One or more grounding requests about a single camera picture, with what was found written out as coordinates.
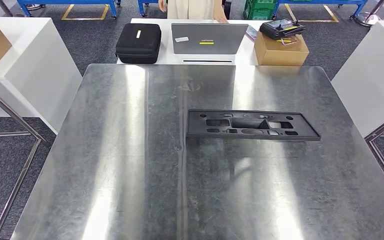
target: black carrying case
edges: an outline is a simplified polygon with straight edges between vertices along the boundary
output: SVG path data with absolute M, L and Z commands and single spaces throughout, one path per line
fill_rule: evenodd
M 115 46 L 115 54 L 125 64 L 154 64 L 160 52 L 158 24 L 127 23 Z

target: laptop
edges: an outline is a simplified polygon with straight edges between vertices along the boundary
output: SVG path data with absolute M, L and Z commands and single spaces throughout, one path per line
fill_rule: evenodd
M 175 54 L 236 54 L 248 24 L 172 23 Z

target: white sticker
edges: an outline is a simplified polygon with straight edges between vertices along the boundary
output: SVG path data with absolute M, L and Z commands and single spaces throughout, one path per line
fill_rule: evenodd
M 189 41 L 189 37 L 187 37 L 187 36 L 178 37 L 178 38 L 175 38 L 174 40 L 176 41 L 176 43 L 186 42 L 186 41 Z

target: white table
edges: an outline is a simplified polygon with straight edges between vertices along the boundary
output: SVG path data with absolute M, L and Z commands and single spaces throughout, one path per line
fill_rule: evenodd
M 254 43 L 243 36 L 242 43 L 236 54 L 175 54 L 173 52 L 172 24 L 202 24 L 217 23 L 215 20 L 194 20 L 194 19 L 153 19 L 153 18 L 132 18 L 130 21 L 135 24 L 158 24 L 161 28 L 161 46 L 159 48 L 158 60 L 155 64 L 188 64 L 188 65 L 258 65 L 257 57 L 254 52 Z M 267 21 L 258 20 L 229 20 L 230 24 L 248 24 L 258 30 L 262 23 Z M 194 62 L 184 62 L 185 60 L 195 60 Z M 211 60 L 230 61 L 230 62 L 207 62 Z
M 82 81 L 50 18 L 0 17 L 12 47 L 0 60 L 0 98 L 58 133 Z M 0 108 L 0 117 L 8 115 Z
M 332 85 L 363 137 L 384 124 L 384 21 L 371 28 Z

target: green plastic crate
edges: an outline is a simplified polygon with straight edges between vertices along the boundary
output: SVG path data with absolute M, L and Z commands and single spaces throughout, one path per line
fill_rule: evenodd
M 245 6 L 243 11 L 243 16 L 248 20 L 270 20 L 272 19 L 273 9 L 267 8 L 250 8 L 250 6 Z
M 251 9 L 275 9 L 278 0 L 246 0 Z

